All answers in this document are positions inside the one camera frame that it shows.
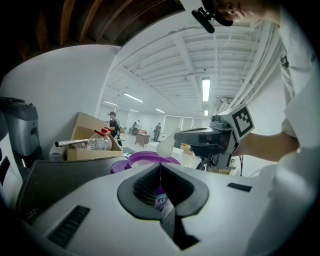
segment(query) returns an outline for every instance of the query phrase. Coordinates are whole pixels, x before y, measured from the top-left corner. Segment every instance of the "wooden ceiling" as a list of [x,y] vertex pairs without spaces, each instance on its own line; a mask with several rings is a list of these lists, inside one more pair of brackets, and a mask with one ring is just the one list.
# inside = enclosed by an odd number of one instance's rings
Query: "wooden ceiling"
[[23,61],[77,44],[123,46],[184,11],[179,0],[29,0],[1,4],[3,76]]

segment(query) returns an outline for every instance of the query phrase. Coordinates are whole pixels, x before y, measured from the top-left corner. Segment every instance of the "fluorescent light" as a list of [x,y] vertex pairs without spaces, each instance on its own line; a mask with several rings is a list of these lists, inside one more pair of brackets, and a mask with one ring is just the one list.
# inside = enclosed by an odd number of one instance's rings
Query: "fluorescent light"
[[156,108],[155,110],[158,110],[158,111],[161,112],[161,113],[166,113],[166,112],[160,110],[159,108]]
[[108,104],[111,104],[111,105],[118,106],[117,104],[114,104],[114,103],[111,103],[111,102],[108,102],[108,101],[105,101],[105,100],[104,100],[104,102],[105,102],[105,103],[108,103]]
[[132,98],[132,99],[134,99],[134,100],[136,100],[136,101],[138,101],[138,102],[143,102],[143,100],[138,99],[138,98],[135,98],[135,97],[133,97],[133,96],[131,96],[131,95],[129,95],[129,94],[124,93],[124,95],[125,95],[125,96],[128,96],[128,97],[130,97],[130,98]]
[[209,101],[209,95],[210,95],[210,78],[203,78],[202,79],[202,100],[204,102]]

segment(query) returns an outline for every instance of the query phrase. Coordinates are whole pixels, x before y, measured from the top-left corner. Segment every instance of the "plastic bottle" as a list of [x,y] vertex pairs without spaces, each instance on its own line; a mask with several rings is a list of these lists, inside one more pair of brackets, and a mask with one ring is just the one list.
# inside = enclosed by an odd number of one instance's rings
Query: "plastic bottle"
[[112,130],[104,127],[101,131],[94,130],[95,134],[89,138],[86,145],[87,150],[109,151],[112,148],[112,141],[109,134]]

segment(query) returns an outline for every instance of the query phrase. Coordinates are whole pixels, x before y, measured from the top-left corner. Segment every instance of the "floor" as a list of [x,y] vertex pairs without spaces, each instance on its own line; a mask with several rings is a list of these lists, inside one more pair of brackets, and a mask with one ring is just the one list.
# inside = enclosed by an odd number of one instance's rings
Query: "floor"
[[[132,134],[121,134],[121,142],[122,147],[130,148],[136,152],[141,151],[152,151],[148,148],[148,145],[145,145],[144,147],[140,144],[136,144],[136,136],[133,136]],[[189,167],[195,169],[198,164],[200,163],[200,159],[196,157],[193,153],[191,155],[184,153],[183,154],[183,160],[181,162],[182,166]]]

